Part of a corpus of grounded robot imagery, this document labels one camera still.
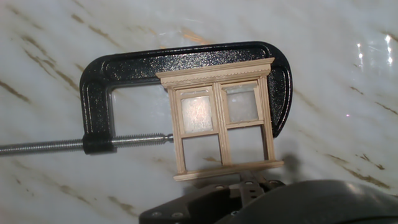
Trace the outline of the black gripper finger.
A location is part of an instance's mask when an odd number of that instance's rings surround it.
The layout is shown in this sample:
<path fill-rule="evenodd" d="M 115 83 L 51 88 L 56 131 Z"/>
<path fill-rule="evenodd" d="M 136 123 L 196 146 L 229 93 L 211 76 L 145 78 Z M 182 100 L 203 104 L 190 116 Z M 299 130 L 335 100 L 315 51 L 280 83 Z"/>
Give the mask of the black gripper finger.
<path fill-rule="evenodd" d="M 142 212 L 139 224 L 226 223 L 255 199 L 284 185 L 258 171 L 244 171 L 237 184 L 211 184 Z"/>

